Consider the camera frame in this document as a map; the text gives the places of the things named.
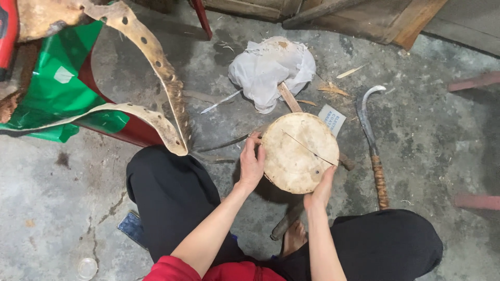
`curved blade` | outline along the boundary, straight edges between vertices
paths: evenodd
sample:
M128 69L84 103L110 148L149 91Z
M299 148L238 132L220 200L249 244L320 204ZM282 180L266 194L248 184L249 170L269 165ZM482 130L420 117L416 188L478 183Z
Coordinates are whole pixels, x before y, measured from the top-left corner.
M385 90L386 87L384 86L374 86L365 94L359 94L356 99L357 116L359 117L359 122L361 122L361 127L363 127L364 134L368 139L368 145L370 146L370 155L372 156L378 155L379 151L377 149L377 145L375 144L375 136L372 131L372 126L370 125L370 121L368 121L367 100L372 93Z

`red object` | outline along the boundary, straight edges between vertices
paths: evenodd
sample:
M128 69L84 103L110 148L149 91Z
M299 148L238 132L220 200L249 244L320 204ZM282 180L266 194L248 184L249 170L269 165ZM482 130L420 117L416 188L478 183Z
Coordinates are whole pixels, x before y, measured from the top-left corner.
M19 16L16 0L0 0L0 82L6 79L18 30Z
M85 61L81 65L80 71L78 72L78 79L82 81L87 87L89 87L92 91L96 92L99 96L101 96L107 103L113 103L114 101L103 95L101 91L97 88L96 81L94 80L94 75L92 74L91 67L91 58L92 58L92 50L88 53L88 56L85 58ZM106 133L88 126L84 126L78 122L76 122L79 126L85 127L92 131L99 132L101 134L113 137L120 141L124 141L127 143L131 143L140 147L148 147L152 145L162 145L163 141L158 135L157 131L151 127L148 123L144 122L139 117L125 113L130 120L128 120L127 124L121 131L117 133Z
M207 14L205 13L205 7L203 6L202 0L191 0L191 2L196 14L198 15L201 28L205 30L206 35L208 35L208 40L212 39L212 30L210 29L209 20L207 19Z
M455 206L500 211L500 196L459 194L455 196Z
M455 80L448 84L448 92L488 86L494 83L500 83L500 71L492 71L474 78Z
M203 279L196 270L174 256L162 256L143 281L285 281L276 272L253 262L228 262L210 268Z

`red shirt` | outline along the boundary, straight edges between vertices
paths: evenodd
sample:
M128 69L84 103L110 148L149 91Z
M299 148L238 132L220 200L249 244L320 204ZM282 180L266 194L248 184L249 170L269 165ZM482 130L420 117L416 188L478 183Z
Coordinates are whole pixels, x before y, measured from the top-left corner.
M210 268L203 279L189 264L170 255L162 256L143 281L285 281L266 267L253 262L228 262Z

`smartphone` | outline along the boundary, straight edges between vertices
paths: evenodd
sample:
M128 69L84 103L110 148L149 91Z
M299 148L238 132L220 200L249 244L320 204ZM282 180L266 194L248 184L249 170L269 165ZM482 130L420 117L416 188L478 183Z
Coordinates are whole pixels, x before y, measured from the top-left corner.
M145 246L144 228L138 214L131 210L128 211L126 216L120 221L116 228L125 233L135 243L139 244L139 246L148 250Z

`forearm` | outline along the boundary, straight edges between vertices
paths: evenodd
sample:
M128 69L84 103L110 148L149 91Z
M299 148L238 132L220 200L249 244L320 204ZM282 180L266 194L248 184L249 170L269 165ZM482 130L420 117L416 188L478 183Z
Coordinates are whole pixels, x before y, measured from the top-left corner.
M237 185L238 183L226 199L171 254L190 265L202 278L221 248L236 214L250 194L248 188Z
M313 205L306 209L309 224L309 258L312 281L346 281L325 208Z

